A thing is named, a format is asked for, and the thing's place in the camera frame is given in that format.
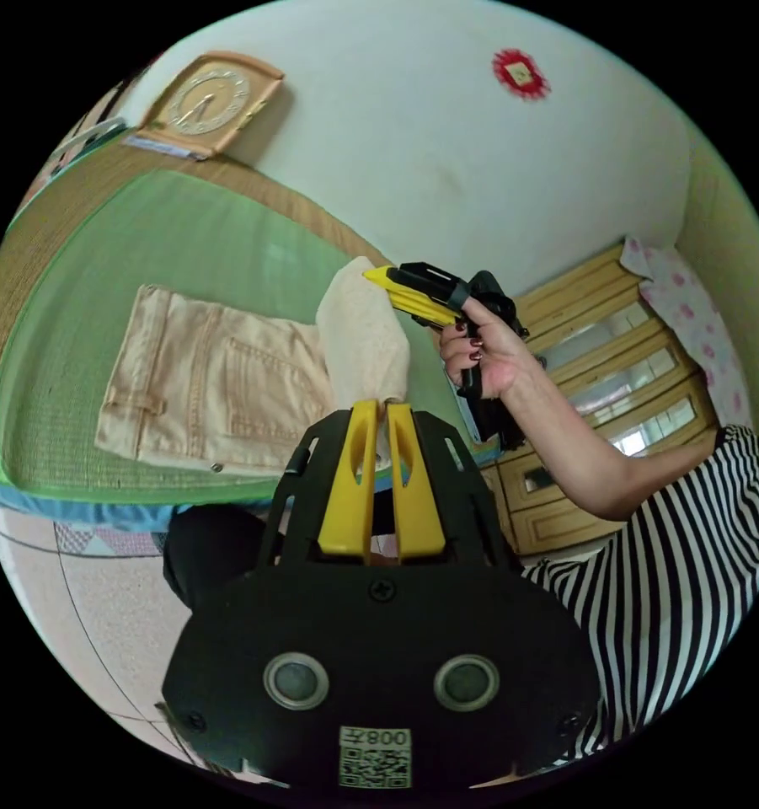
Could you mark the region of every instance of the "white wall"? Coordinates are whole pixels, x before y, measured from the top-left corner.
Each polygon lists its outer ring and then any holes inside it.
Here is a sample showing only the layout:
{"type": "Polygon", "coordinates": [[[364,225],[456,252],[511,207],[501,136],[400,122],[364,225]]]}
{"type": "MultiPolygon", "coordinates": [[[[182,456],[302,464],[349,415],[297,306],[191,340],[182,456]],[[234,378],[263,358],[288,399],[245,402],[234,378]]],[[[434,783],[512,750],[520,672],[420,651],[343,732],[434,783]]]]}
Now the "white wall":
{"type": "Polygon", "coordinates": [[[759,219],[713,144],[691,122],[692,177],[677,244],[721,312],[759,432],[759,219]]]}
{"type": "Polygon", "coordinates": [[[175,73],[214,49],[286,72],[283,98],[229,153],[391,261],[491,270],[515,295],[625,233],[676,240],[681,117],[631,68],[545,19],[487,0],[284,0],[179,42],[120,114],[139,123],[175,73]],[[497,83],[503,48],[533,56],[553,87],[546,101],[497,83]]]}

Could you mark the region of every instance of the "woman's arm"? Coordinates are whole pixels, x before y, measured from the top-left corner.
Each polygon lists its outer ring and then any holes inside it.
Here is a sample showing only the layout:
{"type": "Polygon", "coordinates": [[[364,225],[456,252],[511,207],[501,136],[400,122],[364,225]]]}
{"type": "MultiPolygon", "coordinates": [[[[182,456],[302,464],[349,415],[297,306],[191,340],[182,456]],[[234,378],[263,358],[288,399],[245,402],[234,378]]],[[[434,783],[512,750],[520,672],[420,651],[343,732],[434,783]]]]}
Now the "woman's arm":
{"type": "Polygon", "coordinates": [[[524,343],[522,348],[515,381],[500,399],[559,488],[586,512],[625,521],[713,451],[711,437],[647,458],[623,455],[575,411],[524,343]]]}

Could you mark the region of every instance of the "red paper decoration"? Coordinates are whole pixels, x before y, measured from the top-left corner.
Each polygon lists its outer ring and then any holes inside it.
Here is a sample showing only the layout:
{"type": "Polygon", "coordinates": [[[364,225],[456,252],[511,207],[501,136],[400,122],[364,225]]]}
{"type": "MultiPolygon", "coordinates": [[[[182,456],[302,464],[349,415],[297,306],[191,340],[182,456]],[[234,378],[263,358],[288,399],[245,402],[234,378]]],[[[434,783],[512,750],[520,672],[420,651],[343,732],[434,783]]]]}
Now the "red paper decoration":
{"type": "Polygon", "coordinates": [[[538,101],[550,92],[550,84],[542,71],[522,51],[500,51],[494,55],[492,67],[500,84],[525,101],[538,101]]]}

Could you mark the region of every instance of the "wall clock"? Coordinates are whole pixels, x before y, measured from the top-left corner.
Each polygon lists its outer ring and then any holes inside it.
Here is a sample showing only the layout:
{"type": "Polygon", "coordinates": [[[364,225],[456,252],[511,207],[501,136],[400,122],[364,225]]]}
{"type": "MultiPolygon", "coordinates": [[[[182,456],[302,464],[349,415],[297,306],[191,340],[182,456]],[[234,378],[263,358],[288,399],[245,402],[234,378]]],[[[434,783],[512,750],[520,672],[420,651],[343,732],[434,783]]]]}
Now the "wall clock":
{"type": "Polygon", "coordinates": [[[209,158],[253,119],[283,78],[253,56],[211,51],[194,59],[159,95],[137,135],[209,158]]]}

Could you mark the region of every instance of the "qr code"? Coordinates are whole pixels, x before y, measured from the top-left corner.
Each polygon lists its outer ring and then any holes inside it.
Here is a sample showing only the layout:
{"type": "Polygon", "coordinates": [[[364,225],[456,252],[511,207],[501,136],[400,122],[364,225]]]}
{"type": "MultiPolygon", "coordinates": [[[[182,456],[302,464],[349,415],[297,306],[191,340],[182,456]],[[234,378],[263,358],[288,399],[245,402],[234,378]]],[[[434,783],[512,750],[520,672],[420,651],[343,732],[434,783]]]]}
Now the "qr code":
{"type": "Polygon", "coordinates": [[[409,731],[342,728],[339,783],[362,789],[405,789],[411,783],[409,731]]]}

